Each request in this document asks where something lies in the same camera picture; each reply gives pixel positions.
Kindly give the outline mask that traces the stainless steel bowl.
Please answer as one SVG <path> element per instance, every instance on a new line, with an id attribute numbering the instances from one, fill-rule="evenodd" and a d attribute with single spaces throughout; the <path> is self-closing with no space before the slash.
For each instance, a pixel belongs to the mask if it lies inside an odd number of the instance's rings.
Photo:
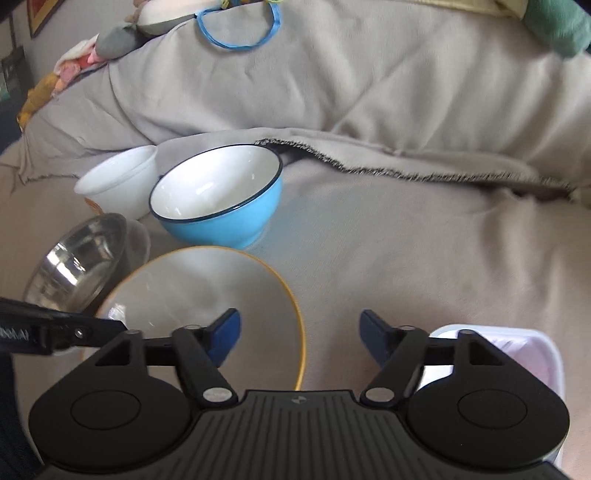
<path id="1" fill-rule="evenodd" d="M 69 313 L 95 313 L 131 272 L 131 224 L 120 214 L 93 217 L 64 235 L 31 275 L 23 301 Z"/>

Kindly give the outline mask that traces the white bowl yellow rim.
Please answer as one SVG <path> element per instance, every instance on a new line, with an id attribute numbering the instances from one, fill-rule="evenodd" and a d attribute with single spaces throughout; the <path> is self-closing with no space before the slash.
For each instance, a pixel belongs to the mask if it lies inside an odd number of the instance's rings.
<path id="1" fill-rule="evenodd" d="M 124 279 L 98 308 L 147 338 L 205 327 L 235 308 L 242 332 L 221 365 L 238 393 L 297 390 L 305 368 L 304 319 L 296 297 L 269 265 L 245 252 L 190 247 L 152 260 Z"/>

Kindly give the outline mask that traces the blue enamel bowl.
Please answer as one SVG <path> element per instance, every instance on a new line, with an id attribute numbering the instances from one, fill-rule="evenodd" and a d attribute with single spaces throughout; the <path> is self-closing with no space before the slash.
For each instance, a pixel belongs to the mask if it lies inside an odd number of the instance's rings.
<path id="1" fill-rule="evenodd" d="M 151 214 L 190 245 L 243 249 L 263 233 L 280 204 L 283 161 L 253 144 L 217 147 L 166 172 L 149 197 Z"/>

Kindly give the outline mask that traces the red white rectangular tray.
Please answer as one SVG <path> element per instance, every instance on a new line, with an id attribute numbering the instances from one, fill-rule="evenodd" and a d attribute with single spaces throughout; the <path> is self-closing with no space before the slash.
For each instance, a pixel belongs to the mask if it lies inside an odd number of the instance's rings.
<path id="1" fill-rule="evenodd" d="M 430 450 L 483 471 L 558 465 L 570 428 L 562 358 L 528 329 L 448 325 L 436 330 L 408 408 Z"/>

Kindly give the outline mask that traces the white cup orange logo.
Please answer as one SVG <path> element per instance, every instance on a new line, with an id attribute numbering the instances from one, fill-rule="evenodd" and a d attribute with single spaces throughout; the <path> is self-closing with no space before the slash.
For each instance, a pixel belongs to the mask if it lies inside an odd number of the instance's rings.
<path id="1" fill-rule="evenodd" d="M 139 220 L 150 212 L 149 195 L 158 181 L 156 154 L 157 147 L 147 145 L 114 155 L 80 178 L 74 192 L 98 214 Z"/>

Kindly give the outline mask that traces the white floral plate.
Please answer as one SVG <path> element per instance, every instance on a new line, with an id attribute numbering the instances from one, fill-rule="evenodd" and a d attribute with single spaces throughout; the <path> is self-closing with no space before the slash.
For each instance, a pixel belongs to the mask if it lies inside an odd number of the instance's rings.
<path id="1" fill-rule="evenodd" d="M 131 272 L 148 262 L 150 249 L 151 239 L 147 228 L 137 220 L 128 220 L 126 250 Z"/>

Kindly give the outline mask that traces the yellow plush toy left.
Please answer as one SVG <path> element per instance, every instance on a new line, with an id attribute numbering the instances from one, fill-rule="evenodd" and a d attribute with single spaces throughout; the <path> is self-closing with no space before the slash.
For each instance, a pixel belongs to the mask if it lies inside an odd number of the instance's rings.
<path id="1" fill-rule="evenodd" d="M 52 98 L 57 81 L 58 76 L 51 72 L 27 93 L 26 101 L 17 115 L 17 123 L 21 130 L 25 129 L 31 117 Z"/>

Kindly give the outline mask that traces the grey round plush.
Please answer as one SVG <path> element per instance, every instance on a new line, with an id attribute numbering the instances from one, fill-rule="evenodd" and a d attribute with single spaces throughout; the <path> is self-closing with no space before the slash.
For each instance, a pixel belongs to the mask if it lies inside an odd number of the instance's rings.
<path id="1" fill-rule="evenodd" d="M 114 60 L 140 48 L 145 41 L 146 37 L 134 25 L 119 25 L 98 35 L 95 51 L 102 59 Z"/>

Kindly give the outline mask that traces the brown teddy bear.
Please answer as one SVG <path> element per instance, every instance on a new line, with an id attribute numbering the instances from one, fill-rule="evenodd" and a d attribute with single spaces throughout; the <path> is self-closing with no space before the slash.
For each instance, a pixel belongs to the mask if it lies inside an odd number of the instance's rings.
<path id="1" fill-rule="evenodd" d="M 140 13 L 143 7 L 149 2 L 149 0 L 133 0 L 133 7 L 134 11 L 132 14 L 129 14 L 125 17 L 124 21 L 126 23 L 134 24 L 139 19 Z"/>

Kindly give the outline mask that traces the white grey plush cushion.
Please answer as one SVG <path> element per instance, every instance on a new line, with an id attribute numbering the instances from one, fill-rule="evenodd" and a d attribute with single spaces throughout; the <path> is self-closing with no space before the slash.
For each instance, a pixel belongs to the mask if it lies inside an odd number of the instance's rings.
<path id="1" fill-rule="evenodd" d="M 151 0 L 143 7 L 135 25 L 143 34 L 159 36 L 193 19 L 197 13 L 219 6 L 221 1 L 216 0 Z"/>

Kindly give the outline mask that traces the cream cloth bag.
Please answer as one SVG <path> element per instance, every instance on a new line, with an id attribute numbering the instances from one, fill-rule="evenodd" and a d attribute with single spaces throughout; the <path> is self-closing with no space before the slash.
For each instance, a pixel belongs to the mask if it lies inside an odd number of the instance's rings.
<path id="1" fill-rule="evenodd" d="M 437 0 L 431 4 L 448 9 L 496 17 L 521 20 L 527 10 L 528 0 Z"/>

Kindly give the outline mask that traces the green plush toy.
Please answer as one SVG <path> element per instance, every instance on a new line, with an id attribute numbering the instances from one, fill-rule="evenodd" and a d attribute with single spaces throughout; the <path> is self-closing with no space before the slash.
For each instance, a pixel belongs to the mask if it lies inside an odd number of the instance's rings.
<path id="1" fill-rule="evenodd" d="M 522 23 L 562 58 L 590 52 L 590 14 L 576 1 L 529 1 Z"/>

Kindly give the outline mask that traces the framed picture on wall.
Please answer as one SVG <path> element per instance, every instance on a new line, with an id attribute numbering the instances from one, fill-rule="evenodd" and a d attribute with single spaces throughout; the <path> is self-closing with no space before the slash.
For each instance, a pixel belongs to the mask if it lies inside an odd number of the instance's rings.
<path id="1" fill-rule="evenodd" d="M 35 38 L 40 33 L 62 3 L 63 0 L 26 1 L 28 26 L 31 38 Z"/>

